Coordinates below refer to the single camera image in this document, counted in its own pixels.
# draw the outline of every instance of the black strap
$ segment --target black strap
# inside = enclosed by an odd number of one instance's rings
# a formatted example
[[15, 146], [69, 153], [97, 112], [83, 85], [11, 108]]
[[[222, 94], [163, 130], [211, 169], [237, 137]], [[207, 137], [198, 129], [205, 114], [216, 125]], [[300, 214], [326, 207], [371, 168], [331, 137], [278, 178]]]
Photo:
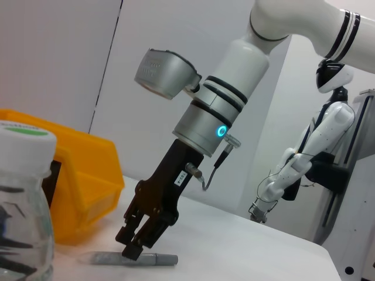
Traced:
[[231, 91], [233, 94], [238, 96], [245, 104], [247, 103], [247, 97], [242, 92], [240, 92], [239, 90], [234, 88], [232, 85], [230, 85], [230, 84], [226, 83], [225, 81], [221, 80], [220, 78], [217, 78], [215, 76], [208, 76], [206, 78], [206, 80], [215, 82], [216, 84], [222, 86], [223, 88]]
[[235, 101], [234, 99], [232, 99], [231, 97], [229, 97], [225, 92], [223, 92], [222, 90], [210, 85], [210, 84], [206, 84], [204, 83], [203, 84], [204, 87], [206, 87], [207, 89], [209, 89], [211, 92], [214, 92], [215, 94], [217, 94], [220, 98], [222, 98], [223, 100], [225, 100], [226, 102], [228, 102], [232, 107], [234, 107], [238, 112], [241, 112], [242, 111], [242, 106], [237, 102]]

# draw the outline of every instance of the humanoid robot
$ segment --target humanoid robot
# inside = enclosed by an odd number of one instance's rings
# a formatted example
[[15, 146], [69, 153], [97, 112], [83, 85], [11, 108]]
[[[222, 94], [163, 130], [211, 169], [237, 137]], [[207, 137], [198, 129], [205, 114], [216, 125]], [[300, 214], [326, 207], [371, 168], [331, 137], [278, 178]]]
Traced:
[[[251, 219], [266, 222], [266, 214], [280, 198], [294, 200], [301, 185], [301, 178], [321, 183], [328, 189], [343, 189], [347, 185], [349, 172], [331, 165], [344, 136], [354, 123], [354, 110], [347, 104], [347, 89], [344, 85], [353, 79], [349, 66], [332, 60], [323, 60], [316, 71], [316, 86], [319, 92], [332, 92], [321, 110], [312, 118], [294, 148], [288, 148], [275, 170], [266, 177], [265, 189], [249, 209]], [[308, 173], [316, 161], [326, 162], [326, 173]]]

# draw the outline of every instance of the blue led ring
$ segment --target blue led ring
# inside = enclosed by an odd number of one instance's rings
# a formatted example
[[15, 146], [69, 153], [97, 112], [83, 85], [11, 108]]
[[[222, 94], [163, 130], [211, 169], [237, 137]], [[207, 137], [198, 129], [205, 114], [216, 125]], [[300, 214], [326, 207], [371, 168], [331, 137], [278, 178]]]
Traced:
[[221, 138], [222, 136], [225, 135], [226, 132], [227, 132], [227, 127], [223, 125], [223, 126], [220, 126], [220, 127], [217, 129], [216, 134], [217, 134], [218, 137]]

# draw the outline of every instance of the white wall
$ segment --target white wall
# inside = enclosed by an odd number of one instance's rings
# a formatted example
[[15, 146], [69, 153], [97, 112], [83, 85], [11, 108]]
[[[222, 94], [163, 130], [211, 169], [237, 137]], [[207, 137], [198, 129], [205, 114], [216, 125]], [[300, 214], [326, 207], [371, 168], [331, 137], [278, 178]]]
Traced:
[[[375, 3], [366, 0], [330, 0], [332, 5], [375, 18]], [[273, 169], [288, 147], [293, 147], [313, 113], [329, 98], [320, 94], [315, 85], [315, 71], [322, 58], [317, 56], [310, 41], [293, 36], [282, 68], [270, 110], [255, 154], [237, 214], [249, 217], [248, 208], [255, 199], [259, 182]], [[355, 70], [353, 81], [346, 86], [351, 101], [359, 91], [374, 88], [375, 75]], [[267, 225], [281, 231], [308, 238], [310, 226], [320, 199], [321, 187], [300, 188], [294, 202], [280, 201], [268, 216]], [[364, 277], [375, 279], [375, 251], [367, 261]]]
[[[218, 65], [231, 40], [246, 32], [252, 1], [128, 0], [120, 14], [91, 133], [115, 142], [125, 175], [147, 179], [175, 137], [172, 131], [190, 98], [173, 101], [147, 92], [133, 79], [149, 47], [173, 50], [190, 60], [205, 78]], [[202, 192], [192, 180], [184, 195], [234, 212], [252, 163], [289, 42], [271, 55], [271, 68], [230, 133], [243, 146], [234, 151]], [[201, 168], [206, 177], [221, 146]]]
[[0, 1], [1, 108], [88, 132], [120, 4]]

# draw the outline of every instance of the white table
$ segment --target white table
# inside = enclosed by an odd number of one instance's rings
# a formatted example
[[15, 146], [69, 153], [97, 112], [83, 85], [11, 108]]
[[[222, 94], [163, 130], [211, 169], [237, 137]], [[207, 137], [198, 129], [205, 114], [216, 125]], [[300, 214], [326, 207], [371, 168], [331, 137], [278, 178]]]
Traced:
[[115, 241], [136, 181], [125, 178], [118, 208], [100, 220], [89, 234], [57, 245], [54, 281], [197, 281], [284, 280], [340, 281], [328, 252], [321, 246], [264, 225], [181, 197], [179, 220], [152, 249], [179, 257], [175, 267], [130, 268], [77, 262], [88, 251], [122, 251]]

